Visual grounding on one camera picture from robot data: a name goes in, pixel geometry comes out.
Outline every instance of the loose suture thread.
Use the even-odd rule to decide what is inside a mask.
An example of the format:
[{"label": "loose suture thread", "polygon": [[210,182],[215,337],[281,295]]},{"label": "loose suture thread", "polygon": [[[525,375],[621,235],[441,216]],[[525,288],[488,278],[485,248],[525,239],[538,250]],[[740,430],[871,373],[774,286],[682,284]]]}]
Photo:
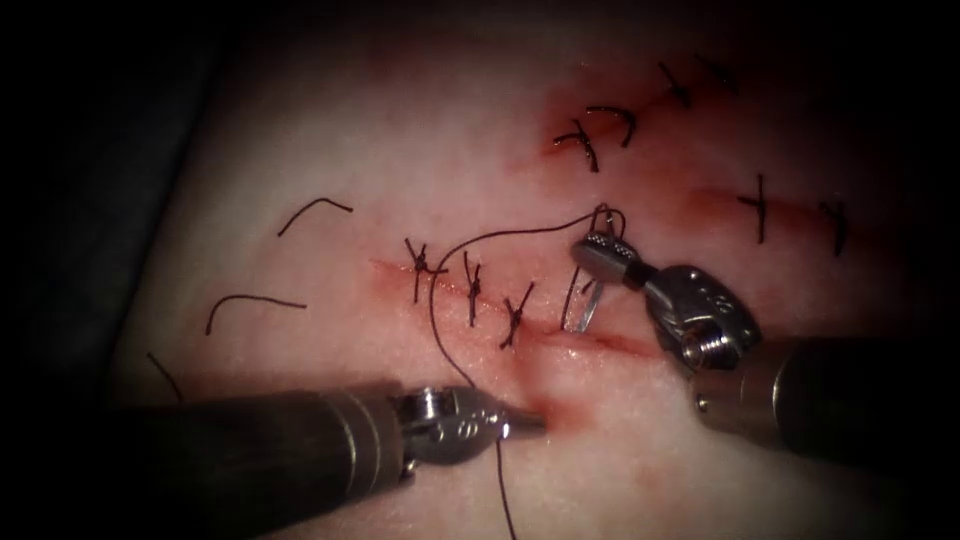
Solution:
[{"label": "loose suture thread", "polygon": [[173,376],[170,375],[170,372],[163,369],[163,364],[161,364],[160,361],[157,360],[157,357],[154,356],[152,353],[149,353],[149,352],[147,353],[147,360],[149,360],[150,363],[157,368],[157,371],[159,371],[160,374],[163,375],[163,378],[166,379],[168,383],[170,383],[170,388],[173,388],[173,393],[177,395],[177,403],[183,403],[183,393],[180,392],[180,387],[177,386],[177,381],[173,379]]},{"label": "loose suture thread", "polygon": [[350,208],[349,206],[346,206],[346,205],[344,205],[344,204],[340,204],[340,203],[338,203],[338,202],[336,202],[336,201],[334,201],[334,200],[332,200],[332,199],[328,199],[328,198],[326,198],[326,197],[320,197],[319,199],[314,199],[314,200],[308,202],[303,208],[301,208],[300,210],[298,210],[297,213],[294,214],[293,217],[291,217],[289,221],[287,221],[287,224],[284,225],[282,229],[280,229],[280,232],[277,233],[277,236],[278,236],[278,237],[283,236],[283,233],[287,232],[287,229],[290,228],[290,225],[293,225],[293,222],[296,221],[298,217],[300,217],[304,212],[306,212],[307,210],[309,210],[312,206],[314,206],[314,205],[316,205],[316,204],[318,204],[318,203],[322,203],[322,202],[323,202],[323,203],[327,203],[327,204],[332,205],[332,206],[335,206],[335,207],[337,207],[337,208],[339,208],[339,209],[341,209],[341,210],[343,210],[343,211],[345,211],[345,212],[353,213],[353,208]]},{"label": "loose suture thread", "polygon": [[[618,216],[620,216],[620,219],[622,220],[622,223],[623,223],[623,227],[622,227],[622,229],[621,229],[621,235],[622,235],[623,232],[626,230],[626,227],[627,227],[626,217],[623,215],[623,212],[621,212],[621,211],[619,211],[619,210],[616,210],[616,209],[607,208],[607,206],[606,206],[605,204],[598,206],[597,209],[600,209],[601,207],[603,208],[603,210],[604,210],[605,212],[608,212],[609,215],[611,215],[611,216],[612,216],[612,215],[618,215]],[[456,253],[457,251],[460,251],[461,249],[464,249],[464,248],[466,248],[466,247],[468,247],[468,246],[470,246],[470,245],[472,245],[472,244],[475,244],[475,243],[477,243],[477,242],[480,242],[480,241],[483,241],[483,240],[488,240],[488,239],[490,239],[490,238],[497,238],[497,237],[500,237],[500,236],[519,236],[519,235],[532,235],[532,234],[544,234],[544,233],[557,232],[557,231],[562,231],[562,230],[564,230],[564,229],[568,229],[568,228],[570,228],[570,227],[573,227],[573,226],[575,226],[575,225],[577,225],[577,224],[579,224],[579,223],[582,223],[582,222],[584,222],[584,221],[587,221],[588,219],[591,219],[591,218],[592,218],[592,219],[594,220],[594,222],[595,222],[595,221],[596,221],[596,218],[597,218],[597,215],[598,215],[598,210],[597,210],[597,209],[594,209],[594,211],[590,212],[589,214],[586,214],[586,215],[584,215],[584,216],[578,217],[578,218],[576,218],[576,219],[574,219],[574,220],[572,220],[572,221],[569,221],[569,222],[567,222],[567,223],[564,223],[564,224],[561,224],[561,225],[557,225],[557,226],[555,226],[555,227],[543,227],[543,228],[537,228],[537,229],[508,229],[508,230],[503,230],[503,231],[494,231],[494,232],[482,234],[482,235],[480,235],[480,236],[477,236],[477,237],[475,237],[475,238],[472,238],[472,239],[470,239],[470,240],[467,240],[467,241],[459,244],[458,246],[454,247],[453,249],[451,249],[450,251],[448,251],[446,254],[444,254],[444,256],[440,259],[440,262],[437,264],[437,270],[436,270],[434,273],[431,273],[431,279],[430,279],[430,294],[429,294],[429,299],[428,299],[428,305],[429,305],[429,310],[430,310],[430,328],[431,328],[431,330],[433,331],[433,338],[434,338],[434,340],[435,340],[436,343],[437,343],[437,348],[440,349],[440,353],[443,355],[443,357],[444,357],[444,359],[447,361],[447,363],[450,364],[450,367],[452,367],[457,373],[459,373],[459,374],[460,374],[460,377],[462,377],[463,380],[464,380],[468,385],[470,385],[470,386],[473,387],[473,388],[476,388],[476,387],[477,387],[477,383],[474,382],[474,380],[470,377],[470,375],[468,375],[467,372],[464,371],[464,369],[461,368],[459,364],[457,364],[457,362],[453,359],[453,356],[451,356],[450,352],[447,351],[447,348],[444,347],[444,345],[443,345],[443,339],[440,337],[440,330],[439,330],[439,328],[437,327],[437,317],[436,317],[436,312],[435,312],[435,308],[434,308],[434,298],[436,297],[437,276],[440,274],[440,271],[441,271],[441,270],[444,270],[443,265],[444,265],[444,264],[450,259],[450,257],[452,257],[453,254]],[[499,483],[500,483],[500,496],[501,496],[501,500],[503,501],[503,512],[504,512],[504,516],[505,516],[506,519],[507,519],[507,528],[508,528],[509,531],[510,531],[510,538],[511,538],[511,540],[516,540],[516,539],[517,539],[517,533],[516,533],[516,531],[514,530],[514,527],[513,527],[513,519],[512,519],[512,517],[511,517],[511,515],[510,515],[510,505],[509,505],[509,503],[507,502],[507,491],[506,491],[506,488],[505,488],[504,482],[503,482],[503,457],[502,457],[502,455],[501,455],[502,453],[501,453],[500,442],[499,442],[499,441],[497,441],[497,445],[496,445],[496,446],[497,446],[497,475],[498,475],[498,479],[499,479]]]},{"label": "loose suture thread", "polygon": [[252,294],[231,294],[228,296],[224,296],[223,298],[218,300],[217,303],[213,306],[213,309],[210,310],[210,316],[207,318],[207,328],[205,332],[206,335],[209,336],[210,333],[213,331],[213,318],[214,316],[216,316],[217,310],[220,309],[220,306],[222,306],[224,302],[227,302],[230,300],[255,300],[258,302],[269,302],[271,304],[276,304],[278,306],[283,306],[283,307],[307,309],[306,304],[298,304],[296,302],[278,300],[276,298],[271,298],[269,296],[255,296]]},{"label": "loose suture thread", "polygon": [[611,107],[608,105],[591,105],[587,107],[587,114],[594,112],[606,112],[623,118],[623,121],[627,123],[627,135],[623,138],[623,141],[620,142],[620,147],[626,148],[630,145],[633,132],[637,130],[637,117],[632,112],[621,109],[620,107]]},{"label": "loose suture thread", "polygon": [[554,146],[559,145],[563,141],[567,140],[577,141],[583,145],[583,150],[587,153],[587,161],[590,162],[590,172],[600,172],[600,164],[597,162],[597,153],[593,150],[593,144],[590,142],[590,137],[588,137],[587,132],[583,130],[583,126],[580,125],[579,120],[574,118],[572,121],[573,125],[577,126],[577,131],[574,133],[565,133],[559,137],[554,137]]}]

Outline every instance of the black suture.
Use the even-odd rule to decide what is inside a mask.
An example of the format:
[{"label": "black suture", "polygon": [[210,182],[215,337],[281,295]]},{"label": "black suture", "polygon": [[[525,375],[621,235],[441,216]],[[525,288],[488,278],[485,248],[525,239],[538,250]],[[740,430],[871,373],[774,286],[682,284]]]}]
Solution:
[{"label": "black suture", "polygon": [[720,82],[725,84],[727,88],[730,89],[730,92],[733,95],[735,96],[740,95],[740,86],[737,84],[737,79],[733,76],[733,73],[730,72],[729,69],[721,66],[720,64],[712,60],[707,60],[706,58],[701,56],[699,53],[693,53],[693,57],[696,58],[701,64],[703,64],[704,67],[706,67],[707,70],[709,70],[714,77],[716,77],[717,79],[720,79]]},{"label": "black suture", "polygon": [[531,281],[530,286],[527,287],[527,292],[523,295],[523,300],[520,301],[520,305],[517,306],[517,309],[513,309],[509,298],[503,299],[504,305],[507,306],[507,313],[510,315],[510,332],[507,334],[506,339],[500,343],[500,350],[506,348],[507,345],[513,347],[513,336],[517,333],[517,329],[520,328],[520,320],[523,318],[523,306],[527,304],[527,299],[530,298],[530,293],[533,291],[533,285],[534,283]]},{"label": "black suture", "polygon": [[753,206],[757,209],[757,220],[759,221],[757,230],[757,243],[762,244],[766,237],[767,230],[767,199],[763,196],[763,175],[757,175],[757,198],[737,197],[737,200],[743,204]]},{"label": "black suture", "polygon": [[213,306],[213,309],[210,310],[210,317],[207,318],[207,329],[206,335],[210,335],[210,332],[213,331],[213,317],[217,314],[217,310],[220,309],[220,306],[227,300],[257,300],[260,302],[270,302],[272,304],[277,304],[278,306],[292,307],[297,309],[307,309],[306,304],[298,304],[296,302],[287,302],[286,300],[277,300],[276,298],[270,298],[269,296],[254,296],[252,294],[231,294],[224,296]]},{"label": "black suture", "polygon": [[637,129],[637,117],[634,114],[626,109],[621,109],[620,107],[610,107],[608,105],[591,105],[587,107],[587,113],[592,112],[608,112],[614,116],[622,117],[623,120],[627,123],[627,135],[623,138],[623,142],[620,143],[621,148],[626,148],[630,144],[630,139],[633,138],[633,132]]},{"label": "black suture", "polygon": [[298,210],[297,213],[294,214],[293,217],[290,218],[289,221],[287,221],[287,224],[284,225],[282,229],[280,229],[280,232],[277,233],[277,236],[278,236],[278,237],[283,236],[283,233],[287,232],[287,229],[289,229],[289,228],[290,228],[290,225],[293,225],[293,222],[296,221],[296,219],[297,219],[298,217],[300,217],[300,214],[303,214],[304,212],[306,212],[308,209],[310,209],[311,206],[313,206],[313,205],[315,205],[315,204],[317,204],[317,203],[322,203],[322,202],[325,202],[325,203],[327,203],[327,204],[336,206],[337,208],[339,208],[339,209],[341,209],[341,210],[345,210],[345,211],[347,211],[347,212],[353,213],[353,208],[350,208],[349,206],[340,204],[340,203],[338,203],[338,202],[336,202],[336,201],[333,201],[333,200],[330,200],[330,199],[328,199],[328,198],[326,198],[326,197],[320,197],[319,199],[314,199],[314,200],[310,201],[309,203],[306,204],[306,206],[304,206],[303,208],[301,208],[300,210]]},{"label": "black suture", "polygon": [[[623,214],[622,214],[621,212],[619,212],[618,210],[614,210],[614,213],[620,214],[621,217],[623,216]],[[447,260],[450,259],[450,257],[453,256],[454,253],[456,253],[457,251],[460,251],[461,249],[463,249],[463,248],[465,248],[465,247],[467,247],[467,246],[470,246],[471,244],[475,244],[475,243],[477,243],[477,242],[480,242],[480,241],[483,241],[483,240],[487,240],[487,239],[490,239],[490,238],[496,238],[496,237],[498,237],[498,236],[525,235],[525,234],[542,234],[542,233],[551,233],[551,232],[562,231],[562,230],[564,230],[564,229],[568,229],[568,228],[570,228],[570,227],[573,227],[574,225],[577,225],[578,223],[581,223],[581,222],[583,222],[583,221],[586,221],[586,220],[590,219],[591,217],[593,217],[594,215],[595,215],[595,212],[590,212],[589,214],[586,214],[586,215],[584,215],[584,216],[581,216],[581,217],[579,217],[579,218],[577,218],[577,219],[575,219],[575,220],[573,220],[573,221],[570,221],[570,222],[568,222],[568,223],[564,223],[564,224],[562,224],[562,225],[558,225],[558,226],[556,226],[556,227],[545,227],[545,228],[540,228],[540,229],[509,229],[509,230],[494,231],[494,232],[491,232],[491,233],[482,234],[482,235],[480,235],[480,236],[477,236],[477,237],[475,237],[475,238],[472,238],[472,239],[470,239],[470,240],[467,240],[467,241],[461,243],[460,245],[454,247],[454,248],[451,249],[450,251],[448,251],[448,252],[443,256],[443,258],[440,259],[440,262],[437,264],[437,268],[438,268],[438,269],[443,268],[443,265],[447,262]],[[450,367],[452,367],[457,373],[459,373],[460,376],[463,378],[463,380],[467,382],[467,384],[469,384],[469,385],[472,386],[472,387],[476,387],[477,385],[476,385],[476,383],[473,382],[473,379],[471,379],[470,376],[467,375],[467,373],[463,370],[463,368],[461,368],[461,367],[457,364],[457,362],[453,359],[453,357],[450,356],[450,353],[447,351],[446,347],[443,346],[443,340],[440,338],[440,332],[439,332],[439,330],[438,330],[438,328],[437,328],[436,311],[435,311],[435,308],[434,308],[434,298],[435,298],[436,288],[437,288],[436,274],[432,274],[432,279],[430,280],[430,295],[429,295],[430,298],[429,298],[429,304],[430,304],[430,327],[431,327],[431,330],[433,331],[433,338],[434,338],[434,340],[437,342],[437,347],[440,349],[440,354],[442,354],[443,357],[444,357],[444,359],[447,361],[447,363],[450,364]]]},{"label": "black suture", "polygon": [[497,439],[497,482],[500,484],[500,500],[503,501],[503,515],[507,518],[510,540],[517,540],[517,533],[513,529],[513,518],[510,517],[510,505],[507,504],[507,488],[503,483],[503,452],[500,449],[500,439]]},{"label": "black suture", "polygon": [[673,74],[670,73],[669,69],[667,69],[666,64],[663,62],[657,62],[657,66],[660,67],[660,71],[663,72],[663,74],[667,77],[667,81],[670,82],[670,92],[677,96],[677,99],[679,99],[680,103],[683,104],[683,108],[689,109],[693,104],[690,100],[690,91],[687,90],[686,87],[680,86],[680,84],[677,83],[677,80],[673,78]]},{"label": "black suture", "polygon": [[163,375],[163,378],[170,383],[170,388],[173,388],[173,393],[177,395],[177,403],[183,403],[183,393],[180,392],[180,387],[177,386],[177,381],[173,380],[173,376],[171,376],[167,370],[163,369],[163,365],[160,364],[160,361],[157,360],[157,357],[152,353],[147,353],[147,360],[149,360],[150,363],[157,368],[157,371]]},{"label": "black suture", "polygon": [[843,246],[847,242],[847,216],[844,213],[843,201],[837,201],[837,210],[831,210],[827,203],[820,202],[820,211],[830,217],[836,224],[837,230],[833,238],[833,256],[839,257]]},{"label": "black suture", "polygon": [[413,259],[413,271],[415,273],[413,278],[413,303],[416,304],[420,301],[420,273],[426,272],[431,275],[446,274],[447,270],[441,270],[439,267],[437,270],[430,270],[430,268],[427,266],[426,244],[423,244],[423,246],[420,247],[420,254],[417,255],[413,251],[413,246],[410,245],[409,238],[404,238],[403,242],[407,244],[407,251],[410,252],[410,258]]},{"label": "black suture", "polygon": [[[623,212],[617,210],[616,208],[610,208],[606,203],[600,203],[596,208],[593,209],[593,214],[591,215],[592,219],[590,221],[590,231],[595,231],[597,227],[597,217],[600,215],[600,212],[607,214],[607,226],[613,227],[612,219],[613,215],[620,216],[620,239],[623,239],[624,233],[627,232],[627,217],[623,215]],[[573,269],[573,277],[570,278],[570,286],[567,287],[567,295],[563,300],[563,311],[560,312],[560,330],[567,329],[567,314],[570,312],[570,299],[573,297],[573,288],[577,283],[577,278],[580,276],[580,267],[577,266]]]},{"label": "black suture", "polygon": [[[611,212],[614,213],[614,214],[618,214],[618,215],[620,216],[620,218],[623,220],[623,230],[626,230],[627,220],[626,220],[626,217],[623,215],[623,213],[620,212],[619,210],[616,210],[616,209],[611,209]],[[475,244],[475,243],[477,243],[477,242],[480,242],[480,241],[483,241],[483,240],[487,240],[487,239],[490,239],[490,238],[496,238],[496,237],[498,237],[498,236],[511,236],[511,235],[523,235],[523,234],[541,234],[541,233],[551,233],[551,232],[562,231],[562,230],[564,230],[564,229],[568,229],[568,228],[570,228],[570,227],[573,227],[574,225],[577,225],[578,223],[581,223],[581,222],[583,222],[583,221],[586,221],[586,220],[590,219],[591,217],[594,218],[594,219],[596,219],[596,215],[597,215],[596,210],[594,210],[593,212],[591,212],[591,213],[589,213],[589,214],[587,214],[587,215],[585,215],[585,216],[581,216],[581,217],[579,217],[579,218],[577,218],[577,219],[574,219],[573,221],[564,223],[564,224],[562,224],[562,225],[557,225],[556,227],[545,227],[545,228],[540,228],[540,229],[509,229],[509,230],[504,230],[504,231],[494,231],[494,232],[491,232],[491,233],[481,234],[480,236],[477,236],[477,237],[475,237],[475,238],[472,238],[472,239],[470,239],[470,240],[467,240],[467,241],[465,241],[465,242],[463,242],[463,243],[455,246],[453,249],[451,249],[451,250],[448,251],[446,254],[444,254],[443,258],[441,258],[441,259],[440,259],[440,262],[437,264],[437,269],[438,269],[438,270],[442,269],[444,263],[446,263],[447,260],[450,259],[450,257],[452,257],[454,253],[456,253],[457,251],[459,251],[459,250],[461,250],[461,249],[466,248],[467,246],[470,246],[471,244]],[[438,274],[431,274],[431,279],[430,279],[430,295],[429,295],[429,302],[428,302],[428,303],[429,303],[429,307],[430,307],[430,328],[431,328],[431,330],[433,331],[433,338],[434,338],[434,340],[437,342],[437,348],[440,349],[440,354],[443,355],[443,358],[447,361],[447,363],[450,364],[450,366],[451,366],[457,373],[459,373],[461,377],[463,377],[463,380],[466,381],[466,383],[467,383],[468,385],[470,385],[470,386],[473,387],[473,388],[476,388],[476,387],[477,387],[477,383],[475,383],[475,382],[473,381],[473,379],[470,378],[469,375],[467,375],[467,372],[464,371],[463,368],[461,368],[459,364],[457,364],[457,362],[453,359],[452,356],[450,356],[450,353],[447,351],[446,347],[443,346],[443,340],[440,338],[440,331],[439,331],[439,329],[437,328],[437,317],[436,317],[436,313],[435,313],[435,309],[434,309],[434,298],[435,298],[435,293],[436,293],[436,290],[437,290],[437,275],[438,275]],[[499,440],[497,441],[497,455],[498,455],[498,460],[497,460],[497,472],[498,472],[498,475],[499,475],[499,478],[500,478],[500,496],[501,496],[501,499],[502,499],[502,501],[503,501],[504,515],[505,515],[506,518],[507,518],[507,526],[510,528],[510,538],[511,538],[511,540],[516,540],[516,533],[515,533],[514,530],[513,530],[513,520],[512,520],[512,518],[510,517],[510,506],[509,506],[509,504],[507,503],[507,492],[506,492],[506,488],[504,487],[504,484],[503,484],[503,464],[502,464],[502,460],[499,458],[499,455],[500,455],[500,442],[499,442]]]},{"label": "black suture", "polygon": [[477,296],[480,294],[480,263],[477,263],[471,278],[470,264],[467,262],[467,250],[463,250],[463,271],[467,274],[467,283],[470,286],[467,298],[470,300],[470,328],[473,328],[473,323],[477,318]]},{"label": "black suture", "polygon": [[590,161],[590,172],[600,172],[600,164],[597,162],[597,153],[593,150],[593,144],[590,143],[590,137],[587,136],[587,132],[583,130],[583,126],[580,125],[580,121],[576,118],[572,119],[573,124],[577,126],[576,133],[566,133],[560,135],[559,137],[553,138],[553,144],[558,145],[563,141],[574,139],[580,144],[583,145],[584,152],[587,153],[587,160]]}]

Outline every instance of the skin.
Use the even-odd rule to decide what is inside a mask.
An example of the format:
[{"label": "skin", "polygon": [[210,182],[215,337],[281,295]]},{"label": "skin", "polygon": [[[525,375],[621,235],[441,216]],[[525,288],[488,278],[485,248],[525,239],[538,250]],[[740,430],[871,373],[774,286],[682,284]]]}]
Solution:
[{"label": "skin", "polygon": [[[403,239],[426,243],[433,269],[474,236],[559,225],[601,202],[626,214],[625,238],[647,262],[708,270],[767,338],[921,325],[934,295],[905,246],[929,212],[897,126],[849,105],[859,94],[838,82],[829,49],[803,47],[809,27],[746,13],[404,9],[331,24],[296,7],[260,21],[196,133],[116,349],[114,403],[174,401],[148,351],[188,401],[380,379],[462,384],[431,330],[428,276],[413,303]],[[693,52],[729,68],[740,95]],[[689,88],[690,110],[658,61]],[[619,146],[621,119],[587,105],[633,111],[630,145]],[[591,137],[597,174],[582,147],[551,143],[571,118]],[[757,196],[758,173],[762,245],[756,209],[737,201]],[[318,204],[277,236],[318,197],[355,210]],[[838,200],[849,220],[840,257],[836,223],[818,210]],[[503,445],[519,538],[892,534],[901,494],[883,479],[704,429],[642,295],[608,287],[585,335],[561,332],[568,248],[585,232],[470,246],[471,272],[483,265],[474,328],[462,253],[434,293],[457,364],[547,419],[545,438]],[[531,281],[514,346],[501,350],[503,299],[516,307]],[[307,308],[228,302],[205,335],[229,294]],[[571,320],[585,299],[575,295]],[[277,536],[507,538],[495,459],[422,467],[409,490]]]}]

